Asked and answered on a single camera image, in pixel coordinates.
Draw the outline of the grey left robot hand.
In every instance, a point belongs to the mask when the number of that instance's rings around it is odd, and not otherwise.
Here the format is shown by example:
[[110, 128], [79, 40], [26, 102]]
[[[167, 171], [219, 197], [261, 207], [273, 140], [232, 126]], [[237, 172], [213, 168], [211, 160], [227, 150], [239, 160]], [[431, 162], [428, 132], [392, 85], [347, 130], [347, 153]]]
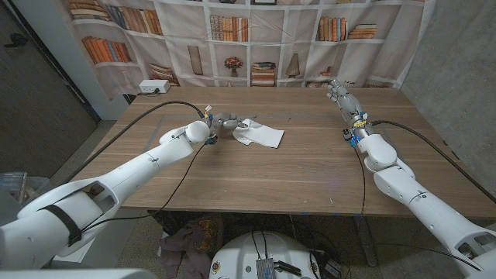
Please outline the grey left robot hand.
[[220, 112], [218, 114], [208, 114], [206, 116], [206, 124], [210, 129], [210, 133], [216, 133], [220, 127], [225, 129], [247, 128], [248, 125], [237, 119], [235, 115], [229, 112]]

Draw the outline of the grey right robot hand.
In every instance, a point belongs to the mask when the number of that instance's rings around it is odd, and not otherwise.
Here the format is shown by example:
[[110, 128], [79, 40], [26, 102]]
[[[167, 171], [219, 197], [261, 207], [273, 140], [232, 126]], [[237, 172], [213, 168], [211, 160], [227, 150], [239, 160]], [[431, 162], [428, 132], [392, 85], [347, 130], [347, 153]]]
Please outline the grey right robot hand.
[[353, 128], [367, 124], [368, 114], [362, 109], [357, 98], [350, 94], [336, 79], [329, 80], [326, 96], [336, 103], [344, 121]]

